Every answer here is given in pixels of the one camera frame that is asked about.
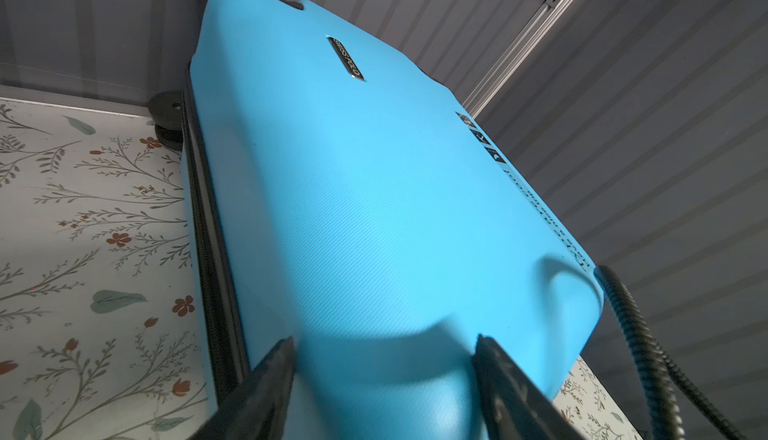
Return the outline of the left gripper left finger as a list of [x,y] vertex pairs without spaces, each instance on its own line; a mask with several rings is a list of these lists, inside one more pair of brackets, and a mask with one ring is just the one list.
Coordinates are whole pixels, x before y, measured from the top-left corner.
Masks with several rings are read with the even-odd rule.
[[295,371],[294,340],[281,339],[191,439],[282,439]]

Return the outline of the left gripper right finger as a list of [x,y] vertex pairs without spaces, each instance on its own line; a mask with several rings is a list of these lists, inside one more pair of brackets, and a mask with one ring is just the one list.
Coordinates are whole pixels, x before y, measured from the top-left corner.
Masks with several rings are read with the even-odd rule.
[[472,366],[490,440],[582,440],[495,339],[478,337]]

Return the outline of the blue hard-shell suitcase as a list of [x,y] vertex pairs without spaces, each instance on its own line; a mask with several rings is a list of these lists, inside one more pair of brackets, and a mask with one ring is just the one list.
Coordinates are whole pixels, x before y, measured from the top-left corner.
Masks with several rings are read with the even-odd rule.
[[452,92],[309,0],[196,4],[184,88],[149,108],[181,153],[210,418],[288,337],[282,439],[489,439],[480,335],[554,406],[595,265]]

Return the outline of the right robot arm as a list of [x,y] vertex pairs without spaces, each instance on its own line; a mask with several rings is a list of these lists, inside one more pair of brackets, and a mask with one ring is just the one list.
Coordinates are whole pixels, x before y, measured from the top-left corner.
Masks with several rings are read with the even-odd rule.
[[674,389],[687,398],[709,423],[726,439],[742,439],[744,435],[717,409],[704,393],[660,346],[634,298],[617,274],[605,265],[594,269],[620,325],[643,387],[655,439],[686,437]]

